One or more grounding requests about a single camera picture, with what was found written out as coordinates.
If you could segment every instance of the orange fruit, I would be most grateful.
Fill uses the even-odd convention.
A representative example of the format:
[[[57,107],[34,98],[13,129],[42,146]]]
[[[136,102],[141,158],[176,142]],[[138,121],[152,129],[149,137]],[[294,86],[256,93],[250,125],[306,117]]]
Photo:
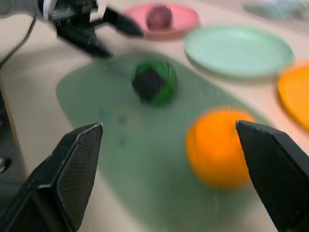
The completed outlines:
[[[235,122],[254,122],[237,109],[216,109],[200,117],[186,135],[186,152],[195,175],[209,186],[236,188],[250,182]]]
[[[278,79],[278,90],[287,113],[309,130],[309,62],[285,70]]]

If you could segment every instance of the black cable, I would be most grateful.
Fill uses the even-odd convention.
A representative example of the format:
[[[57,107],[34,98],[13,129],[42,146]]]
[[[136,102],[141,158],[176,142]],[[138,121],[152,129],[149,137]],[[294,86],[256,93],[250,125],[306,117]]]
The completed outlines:
[[[33,31],[33,28],[34,28],[36,22],[37,22],[37,19],[34,18],[31,22],[31,25],[30,25],[28,32],[25,35],[24,39],[0,62],[0,69],[12,57],[12,55],[14,55],[14,53],[17,52],[18,49],[21,48],[27,42],[27,40],[29,39],[29,37],[30,37],[30,35]]]

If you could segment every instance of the purple fruit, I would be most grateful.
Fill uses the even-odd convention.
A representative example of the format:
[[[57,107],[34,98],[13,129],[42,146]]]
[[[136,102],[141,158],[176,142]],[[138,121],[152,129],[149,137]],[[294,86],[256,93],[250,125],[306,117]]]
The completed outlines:
[[[147,15],[146,24],[150,30],[167,30],[172,25],[172,10],[164,5],[153,7]]]

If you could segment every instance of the pink plate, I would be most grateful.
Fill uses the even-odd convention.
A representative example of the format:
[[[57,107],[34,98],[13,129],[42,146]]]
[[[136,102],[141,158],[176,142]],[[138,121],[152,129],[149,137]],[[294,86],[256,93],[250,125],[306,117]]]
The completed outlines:
[[[149,30],[146,25],[148,12],[157,5],[166,5],[173,12],[172,28],[166,31]],[[168,40],[184,36],[188,31],[199,25],[197,12],[189,7],[168,4],[168,3],[148,3],[146,5],[133,7],[125,11],[144,30],[146,39]]]

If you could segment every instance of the plate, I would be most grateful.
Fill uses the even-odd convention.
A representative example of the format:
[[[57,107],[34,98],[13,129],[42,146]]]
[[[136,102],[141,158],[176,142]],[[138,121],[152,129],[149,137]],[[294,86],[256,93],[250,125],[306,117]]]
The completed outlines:
[[[146,25],[147,14],[153,7],[158,5],[165,5],[173,12],[173,24],[170,30],[149,30]],[[195,10],[187,6],[176,4],[148,3],[146,5],[130,8],[125,11],[125,14],[131,17],[144,30],[146,39],[150,40],[170,40],[180,38],[199,25],[199,16]]]
[[[278,79],[279,96],[288,114],[309,130],[309,62],[285,70]]]
[[[282,39],[246,26],[194,30],[187,35],[184,48],[202,67],[238,79],[274,77],[294,61],[293,51]]]
[[[164,60],[177,73],[178,92],[164,106],[141,103],[132,87],[136,67],[150,60]],[[147,231],[215,231],[218,220],[233,221],[259,200],[250,185],[234,191],[203,185],[190,170],[186,132],[214,108],[242,109],[259,123],[268,121],[183,64],[158,53],[127,53],[68,74],[56,95],[73,128],[103,123],[98,173],[134,223]]]

